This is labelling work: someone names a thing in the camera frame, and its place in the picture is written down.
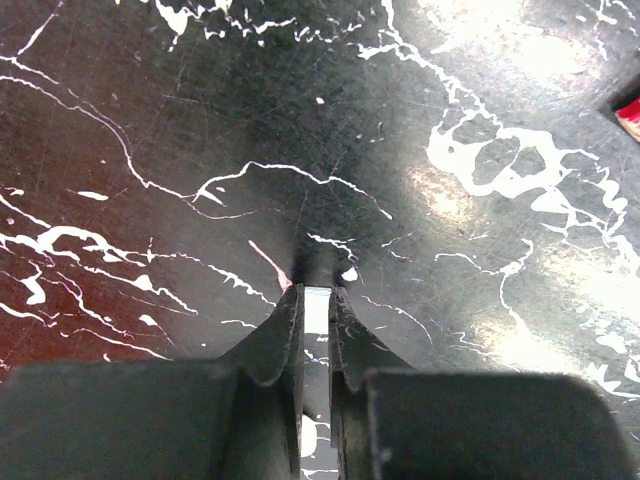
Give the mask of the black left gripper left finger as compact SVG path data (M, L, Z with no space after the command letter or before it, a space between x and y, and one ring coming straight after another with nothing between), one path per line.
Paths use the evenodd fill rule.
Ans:
M20 366L1 387L5 479L296 479L304 289L224 355Z

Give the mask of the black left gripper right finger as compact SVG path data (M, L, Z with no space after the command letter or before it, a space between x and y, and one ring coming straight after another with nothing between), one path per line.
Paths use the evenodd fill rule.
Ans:
M585 382L427 372L329 300L331 444L343 479L633 479L610 410Z

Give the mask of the staple box with tray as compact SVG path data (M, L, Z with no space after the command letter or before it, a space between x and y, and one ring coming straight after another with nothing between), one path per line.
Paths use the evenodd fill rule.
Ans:
M640 97L615 112L620 126L637 142L640 142Z

